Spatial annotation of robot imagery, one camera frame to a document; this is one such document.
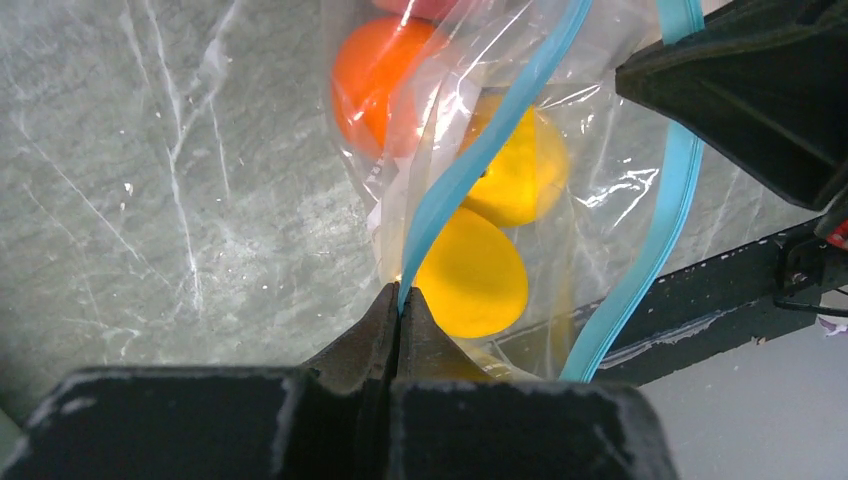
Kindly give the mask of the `yellow lemon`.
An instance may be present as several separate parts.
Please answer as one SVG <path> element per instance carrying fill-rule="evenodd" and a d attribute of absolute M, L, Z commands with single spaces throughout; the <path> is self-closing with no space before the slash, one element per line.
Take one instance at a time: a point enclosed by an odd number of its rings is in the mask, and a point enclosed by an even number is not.
<path fill-rule="evenodd" d="M 532 106 L 481 174 L 462 206 L 502 228 L 537 221 L 566 189 L 569 153 L 560 129 Z"/>
<path fill-rule="evenodd" d="M 464 339 L 506 330 L 528 303 L 528 276 L 517 249 L 495 225 L 465 208 L 433 243 L 415 286 L 436 324 Z"/>

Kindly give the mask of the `clear zip top bag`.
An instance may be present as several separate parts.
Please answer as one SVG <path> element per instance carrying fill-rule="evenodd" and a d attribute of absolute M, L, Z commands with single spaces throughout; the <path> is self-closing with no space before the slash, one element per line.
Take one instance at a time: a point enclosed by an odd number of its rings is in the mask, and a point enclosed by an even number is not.
<path fill-rule="evenodd" d="M 798 224 L 615 69 L 716 1 L 325 1 L 325 99 L 380 278 L 481 367 L 591 380 L 660 275 Z"/>

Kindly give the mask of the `orange tangerine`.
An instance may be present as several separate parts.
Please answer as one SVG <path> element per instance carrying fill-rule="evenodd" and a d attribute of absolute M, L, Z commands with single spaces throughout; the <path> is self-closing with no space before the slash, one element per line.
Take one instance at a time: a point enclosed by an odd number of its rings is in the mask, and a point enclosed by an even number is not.
<path fill-rule="evenodd" d="M 343 42 L 330 77 L 331 99 L 339 130 L 357 150 L 378 156 L 391 137 L 401 152 L 418 139 L 415 114 L 407 107 L 394 114 L 391 94 L 422 61 L 441 50 L 448 37 L 424 20 L 389 15 L 358 27 Z"/>

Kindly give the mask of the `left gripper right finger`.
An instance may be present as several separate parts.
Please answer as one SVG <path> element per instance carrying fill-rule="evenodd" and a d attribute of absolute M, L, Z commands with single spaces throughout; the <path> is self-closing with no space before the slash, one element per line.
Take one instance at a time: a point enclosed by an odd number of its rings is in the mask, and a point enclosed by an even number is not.
<path fill-rule="evenodd" d="M 661 421 L 620 383 L 424 379 L 398 368 L 389 479 L 674 479 Z"/>

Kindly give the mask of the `yellow lemon front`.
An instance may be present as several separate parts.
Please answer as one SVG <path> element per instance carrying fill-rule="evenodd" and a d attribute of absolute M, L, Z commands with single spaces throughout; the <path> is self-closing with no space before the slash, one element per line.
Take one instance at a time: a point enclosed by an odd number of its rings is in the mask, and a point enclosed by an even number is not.
<path fill-rule="evenodd" d="M 532 106 L 481 174 L 462 206 L 502 228 L 537 221 L 566 189 L 569 153 L 560 129 Z"/>

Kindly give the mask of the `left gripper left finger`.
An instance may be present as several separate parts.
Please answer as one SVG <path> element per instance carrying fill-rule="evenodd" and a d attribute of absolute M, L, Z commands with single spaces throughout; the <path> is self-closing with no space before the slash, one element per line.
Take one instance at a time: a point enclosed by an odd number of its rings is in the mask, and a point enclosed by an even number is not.
<path fill-rule="evenodd" d="M 398 288 L 302 365 L 99 367 L 29 417 L 5 479 L 382 479 Z"/>

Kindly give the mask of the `pink peach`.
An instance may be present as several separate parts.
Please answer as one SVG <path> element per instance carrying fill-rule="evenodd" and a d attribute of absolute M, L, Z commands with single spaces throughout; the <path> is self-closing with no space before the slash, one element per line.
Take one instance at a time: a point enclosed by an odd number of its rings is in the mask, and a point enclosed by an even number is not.
<path fill-rule="evenodd" d="M 443 20 L 459 4 L 458 0 L 372 0 L 372 4 L 384 11 L 423 18 Z"/>

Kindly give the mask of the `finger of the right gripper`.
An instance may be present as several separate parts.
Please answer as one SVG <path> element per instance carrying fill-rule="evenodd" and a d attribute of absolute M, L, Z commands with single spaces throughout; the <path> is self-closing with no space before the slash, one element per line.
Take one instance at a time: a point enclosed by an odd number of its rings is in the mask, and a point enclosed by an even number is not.
<path fill-rule="evenodd" d="M 632 55 L 615 83 L 793 205 L 821 211 L 847 186 L 843 1 L 733 1 Z"/>

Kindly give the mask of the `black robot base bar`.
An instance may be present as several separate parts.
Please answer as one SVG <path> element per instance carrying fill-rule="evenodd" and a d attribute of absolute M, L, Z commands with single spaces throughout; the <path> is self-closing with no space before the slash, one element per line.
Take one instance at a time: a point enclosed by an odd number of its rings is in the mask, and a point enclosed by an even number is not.
<path fill-rule="evenodd" d="M 658 278 L 594 377 L 642 385 L 814 324 L 847 284 L 847 252 L 808 221 Z"/>

